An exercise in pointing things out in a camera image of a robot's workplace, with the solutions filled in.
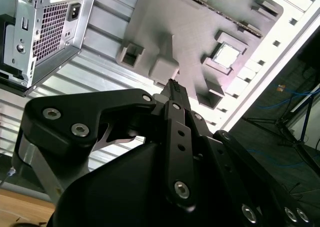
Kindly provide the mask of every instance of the black stand leg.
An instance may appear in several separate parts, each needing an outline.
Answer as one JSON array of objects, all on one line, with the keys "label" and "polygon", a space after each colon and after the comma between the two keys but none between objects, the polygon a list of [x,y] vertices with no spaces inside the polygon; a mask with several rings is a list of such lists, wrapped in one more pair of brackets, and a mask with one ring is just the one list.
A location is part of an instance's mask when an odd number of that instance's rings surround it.
[{"label": "black stand leg", "polygon": [[[310,154],[302,146],[302,144],[304,144],[304,139],[306,136],[307,126],[308,126],[312,104],[314,101],[314,96],[311,95],[308,101],[309,101],[308,107],[306,110],[301,137],[299,140],[295,138],[295,136],[290,132],[290,130],[281,120],[265,119],[265,118],[245,118],[245,117],[242,117],[242,119],[250,123],[251,125],[258,127],[259,129],[266,131],[267,133],[273,136],[279,137],[281,139],[285,139],[286,141],[290,141],[293,144],[297,153],[303,159],[303,161],[318,175],[318,177],[320,177],[320,166],[315,162],[315,160],[310,156]],[[283,130],[283,135],[280,135],[266,127],[263,127],[258,123],[274,124]]]}]

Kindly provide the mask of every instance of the metal sheet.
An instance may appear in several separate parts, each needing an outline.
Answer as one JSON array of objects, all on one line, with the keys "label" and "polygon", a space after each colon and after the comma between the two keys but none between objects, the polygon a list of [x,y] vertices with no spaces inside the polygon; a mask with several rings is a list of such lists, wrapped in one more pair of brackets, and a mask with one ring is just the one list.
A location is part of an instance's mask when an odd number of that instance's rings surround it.
[{"label": "metal sheet", "polygon": [[[248,70],[238,76],[238,81],[243,86],[246,78],[251,80],[244,86],[243,92],[235,88],[235,92],[240,96],[234,98],[226,95],[215,110],[208,109],[199,105],[198,101],[190,99],[192,109],[207,120],[212,132],[221,127],[229,130],[236,123],[239,115],[242,115],[241,113],[244,113],[253,102],[250,99],[251,95],[252,98],[258,97],[257,94],[252,93],[253,90],[257,93],[262,91],[266,87],[264,80],[271,81],[275,76],[274,74],[271,78],[270,73],[280,71],[286,64],[286,60],[282,59],[285,59],[289,51],[286,48],[292,44],[293,39],[299,39],[302,36],[303,28],[309,29],[312,24],[317,26],[320,24],[310,21],[320,7],[320,0],[315,0],[306,12],[301,12],[285,0],[273,1],[283,6],[283,17],[271,30],[271,35],[265,38],[265,47],[262,46],[255,52],[251,63],[247,63]],[[160,93],[162,89],[155,86],[152,80],[120,67],[115,61],[136,2],[137,0],[96,0],[79,56],[43,85],[38,86],[29,98],[18,97],[0,90],[0,153],[12,154],[24,106],[32,98],[129,88],[140,88],[150,94]],[[298,21],[294,26],[289,23],[292,18]],[[266,56],[268,51],[266,53],[265,50],[272,47],[275,40],[281,43],[280,46],[271,51],[271,57]],[[262,67],[257,62],[264,58],[267,58],[268,62]],[[93,152],[89,159],[89,169],[100,167],[118,155],[142,144],[143,140],[138,137],[131,143],[108,146]]]}]

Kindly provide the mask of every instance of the power socket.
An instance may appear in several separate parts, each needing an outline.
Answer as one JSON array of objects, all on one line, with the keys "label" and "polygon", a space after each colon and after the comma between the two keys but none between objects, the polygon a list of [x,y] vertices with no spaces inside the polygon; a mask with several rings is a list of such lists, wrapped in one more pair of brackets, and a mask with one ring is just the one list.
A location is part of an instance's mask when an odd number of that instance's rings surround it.
[{"label": "power socket", "polygon": [[80,8],[81,8],[80,3],[71,4],[69,7],[69,13],[66,20],[70,22],[77,20],[79,18]]}]

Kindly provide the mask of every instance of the screw head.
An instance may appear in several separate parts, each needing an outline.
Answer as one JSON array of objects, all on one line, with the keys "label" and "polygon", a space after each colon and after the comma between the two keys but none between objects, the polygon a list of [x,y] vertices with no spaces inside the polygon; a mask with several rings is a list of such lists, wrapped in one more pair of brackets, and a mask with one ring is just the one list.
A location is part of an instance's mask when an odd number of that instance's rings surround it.
[{"label": "screw head", "polygon": [[197,120],[201,121],[202,120],[202,116],[198,113],[195,113],[194,116],[196,117]]},{"label": "screw head", "polygon": [[173,105],[173,107],[174,107],[175,109],[177,109],[177,110],[180,110],[180,109],[181,109],[181,107],[180,107],[179,105],[177,105],[176,103],[173,103],[172,105]]},{"label": "screw head", "polygon": [[174,183],[174,190],[181,199],[188,199],[190,196],[188,187],[181,181],[177,181]]},{"label": "screw head", "polygon": [[145,101],[148,101],[148,102],[150,102],[152,99],[148,96],[148,95],[146,95],[146,94],[143,94],[142,95],[142,98],[145,100]]},{"label": "screw head", "polygon": [[252,224],[257,223],[257,217],[255,215],[255,212],[253,212],[249,206],[243,204],[241,210],[248,221],[250,221]]},{"label": "screw head", "polygon": [[46,119],[52,120],[52,121],[57,120],[61,117],[60,111],[55,108],[46,108],[42,112],[42,114]]},{"label": "screw head", "polygon": [[309,223],[309,218],[306,216],[306,214],[299,208],[296,209],[296,212],[300,216],[301,219],[303,219],[304,222]]},{"label": "screw head", "polygon": [[295,214],[287,207],[284,207],[284,212],[286,213],[286,215],[289,217],[289,219],[292,222],[297,222],[297,217],[295,216]]},{"label": "screw head", "polygon": [[223,138],[225,138],[227,141],[231,140],[227,133],[222,133]]},{"label": "screw head", "polygon": [[71,127],[71,132],[78,137],[86,137],[89,134],[89,128],[83,123],[75,123]]}]

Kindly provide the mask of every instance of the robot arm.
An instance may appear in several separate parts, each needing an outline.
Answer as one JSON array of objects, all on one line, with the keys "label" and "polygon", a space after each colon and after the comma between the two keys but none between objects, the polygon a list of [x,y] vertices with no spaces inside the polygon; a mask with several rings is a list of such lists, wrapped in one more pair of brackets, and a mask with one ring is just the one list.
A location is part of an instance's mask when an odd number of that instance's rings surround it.
[{"label": "robot arm", "polygon": [[[115,143],[144,144],[89,172]],[[186,89],[140,89],[28,102],[12,158],[56,204],[48,226],[302,226],[313,221],[227,132],[210,133]]]}]

